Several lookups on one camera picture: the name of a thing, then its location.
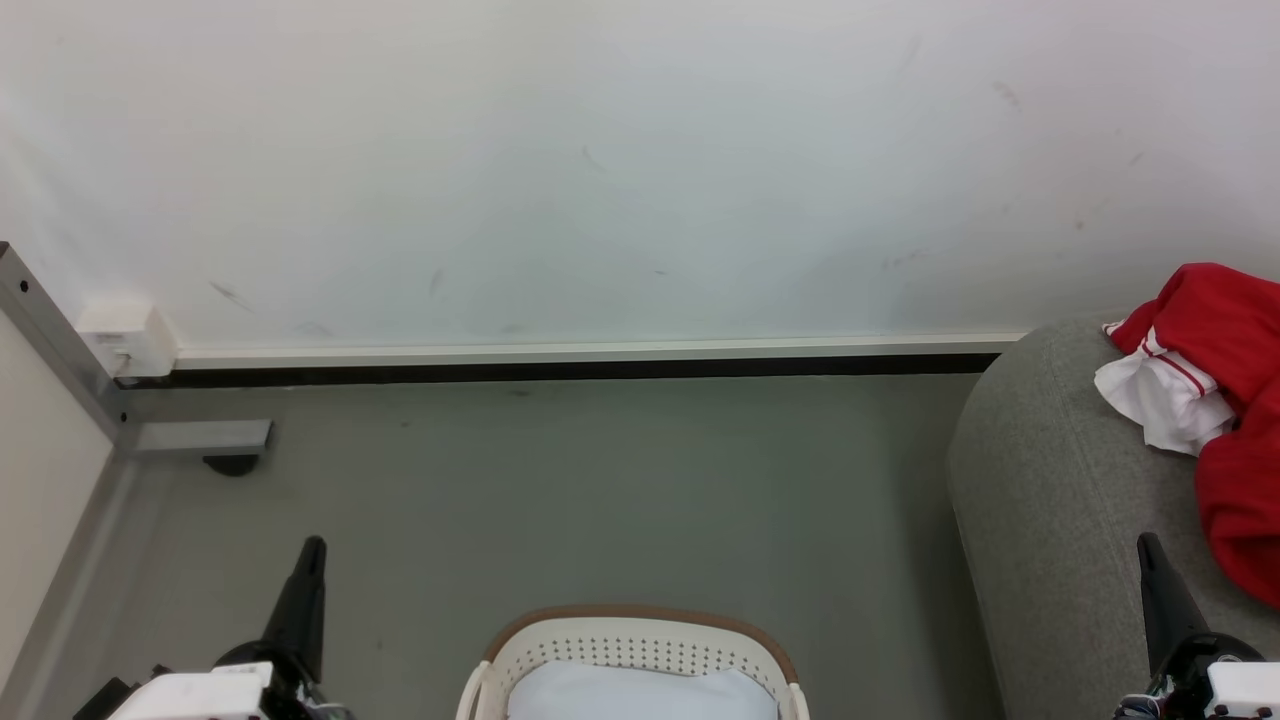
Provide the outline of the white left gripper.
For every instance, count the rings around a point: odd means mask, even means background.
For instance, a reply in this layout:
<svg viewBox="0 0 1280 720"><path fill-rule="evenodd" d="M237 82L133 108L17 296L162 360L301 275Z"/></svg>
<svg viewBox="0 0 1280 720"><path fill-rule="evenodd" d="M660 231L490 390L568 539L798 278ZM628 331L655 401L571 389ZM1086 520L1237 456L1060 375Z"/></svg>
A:
<svg viewBox="0 0 1280 720"><path fill-rule="evenodd" d="M262 642L204 673L155 666L146 683L110 679L72 720L353 720L323 697L326 542L310 536L276 598Z"/></svg>

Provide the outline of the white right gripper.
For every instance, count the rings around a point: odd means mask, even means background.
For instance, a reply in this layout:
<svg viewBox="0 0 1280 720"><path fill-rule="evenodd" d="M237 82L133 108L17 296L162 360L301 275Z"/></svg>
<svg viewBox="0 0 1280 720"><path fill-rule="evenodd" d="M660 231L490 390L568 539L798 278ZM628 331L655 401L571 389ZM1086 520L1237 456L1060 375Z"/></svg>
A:
<svg viewBox="0 0 1280 720"><path fill-rule="evenodd" d="M1280 720L1280 661L1210 632L1157 534L1142 533L1137 553L1152 678L1114 720Z"/></svg>

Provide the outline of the red and white garment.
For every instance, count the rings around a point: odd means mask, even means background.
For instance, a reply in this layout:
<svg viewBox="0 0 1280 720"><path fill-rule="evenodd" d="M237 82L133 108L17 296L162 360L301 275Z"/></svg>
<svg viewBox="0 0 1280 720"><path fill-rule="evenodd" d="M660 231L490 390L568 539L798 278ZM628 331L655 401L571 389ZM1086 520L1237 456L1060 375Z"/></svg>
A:
<svg viewBox="0 0 1280 720"><path fill-rule="evenodd" d="M1119 357L1097 391L1148 446L1196 459L1213 560L1280 610L1280 282L1187 264L1102 331Z"/></svg>

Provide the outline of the white laundry basket brown rim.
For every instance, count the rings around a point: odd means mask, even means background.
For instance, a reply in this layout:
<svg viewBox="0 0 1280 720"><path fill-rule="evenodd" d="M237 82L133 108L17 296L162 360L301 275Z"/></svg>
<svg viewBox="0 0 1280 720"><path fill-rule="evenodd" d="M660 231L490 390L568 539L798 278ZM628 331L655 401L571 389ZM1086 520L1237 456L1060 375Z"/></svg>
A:
<svg viewBox="0 0 1280 720"><path fill-rule="evenodd" d="M566 605L518 616L471 671L454 720L508 720L517 683L554 661L669 676L740 671L776 702L772 720L812 720L791 659L759 626L635 603Z"/></svg>

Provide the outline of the grey fabric sofa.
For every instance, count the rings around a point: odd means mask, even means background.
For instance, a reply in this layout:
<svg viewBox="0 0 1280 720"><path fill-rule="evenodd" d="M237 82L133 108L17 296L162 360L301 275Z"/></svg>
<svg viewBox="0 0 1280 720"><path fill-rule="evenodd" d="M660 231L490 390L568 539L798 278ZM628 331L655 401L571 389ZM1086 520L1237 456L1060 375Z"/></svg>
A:
<svg viewBox="0 0 1280 720"><path fill-rule="evenodd" d="M1149 682L1137 539L1160 537L1210 628L1280 660L1280 611L1213 561L1196 460L1151 448L1100 396L1101 316L1052 322L974 386L948 493L1006 720L1111 720Z"/></svg>

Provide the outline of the beige panel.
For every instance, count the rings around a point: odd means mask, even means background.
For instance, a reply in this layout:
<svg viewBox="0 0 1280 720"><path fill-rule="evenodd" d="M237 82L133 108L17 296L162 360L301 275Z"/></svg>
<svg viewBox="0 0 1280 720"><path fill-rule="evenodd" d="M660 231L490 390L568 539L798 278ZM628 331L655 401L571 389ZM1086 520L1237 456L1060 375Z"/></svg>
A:
<svg viewBox="0 0 1280 720"><path fill-rule="evenodd" d="M99 424L0 313L0 685L111 450Z"/></svg>

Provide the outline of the light blue cloth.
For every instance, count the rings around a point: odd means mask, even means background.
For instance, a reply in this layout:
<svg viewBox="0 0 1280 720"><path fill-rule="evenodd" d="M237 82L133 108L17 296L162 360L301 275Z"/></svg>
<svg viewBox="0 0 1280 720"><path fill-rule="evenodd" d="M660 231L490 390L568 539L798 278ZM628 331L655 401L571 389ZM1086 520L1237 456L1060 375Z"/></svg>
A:
<svg viewBox="0 0 1280 720"><path fill-rule="evenodd" d="M780 702L740 671L685 676L554 661L515 684L507 720L780 720Z"/></svg>

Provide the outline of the black skirting strip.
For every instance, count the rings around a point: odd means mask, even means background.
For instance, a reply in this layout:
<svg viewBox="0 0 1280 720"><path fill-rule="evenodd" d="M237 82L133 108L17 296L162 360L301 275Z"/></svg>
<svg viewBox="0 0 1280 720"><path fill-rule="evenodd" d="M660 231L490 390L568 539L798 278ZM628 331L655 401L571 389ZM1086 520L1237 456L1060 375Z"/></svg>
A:
<svg viewBox="0 0 1280 720"><path fill-rule="evenodd" d="M119 379L116 384L124 391L142 391L794 375L932 375L982 373L996 359L997 354L923 354L430 366L189 369L175 370L161 378Z"/></svg>

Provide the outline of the grey frame foot bar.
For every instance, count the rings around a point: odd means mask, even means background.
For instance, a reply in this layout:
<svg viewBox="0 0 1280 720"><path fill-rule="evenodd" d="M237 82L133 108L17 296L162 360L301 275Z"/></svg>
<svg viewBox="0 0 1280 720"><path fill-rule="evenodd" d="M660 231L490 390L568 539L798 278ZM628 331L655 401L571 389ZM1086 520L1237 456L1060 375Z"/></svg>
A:
<svg viewBox="0 0 1280 720"><path fill-rule="evenodd" d="M198 457L257 456L266 451L270 419L223 421L148 421L137 428L134 454Z"/></svg>

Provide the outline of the white wall junction box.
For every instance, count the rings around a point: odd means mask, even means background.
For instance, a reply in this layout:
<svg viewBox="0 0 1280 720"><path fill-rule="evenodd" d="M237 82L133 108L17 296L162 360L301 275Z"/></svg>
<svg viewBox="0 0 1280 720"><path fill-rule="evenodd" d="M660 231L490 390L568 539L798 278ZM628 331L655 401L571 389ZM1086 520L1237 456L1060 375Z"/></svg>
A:
<svg viewBox="0 0 1280 720"><path fill-rule="evenodd" d="M74 322L74 328L114 379L166 377L177 364L175 336L151 304L92 304Z"/></svg>

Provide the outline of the grey metal frame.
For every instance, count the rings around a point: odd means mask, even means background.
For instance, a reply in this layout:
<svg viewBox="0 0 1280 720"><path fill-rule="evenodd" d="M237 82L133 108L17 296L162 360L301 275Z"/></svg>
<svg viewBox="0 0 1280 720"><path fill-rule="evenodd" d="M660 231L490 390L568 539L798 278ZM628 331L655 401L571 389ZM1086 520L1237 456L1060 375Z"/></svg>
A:
<svg viewBox="0 0 1280 720"><path fill-rule="evenodd" d="M0 313L8 316L113 442L79 525L61 559L9 678L0 685L0 720L40 720L78 680L60 679L76 626L128 496L123 456L129 413L99 365L18 251L0 241Z"/></svg>

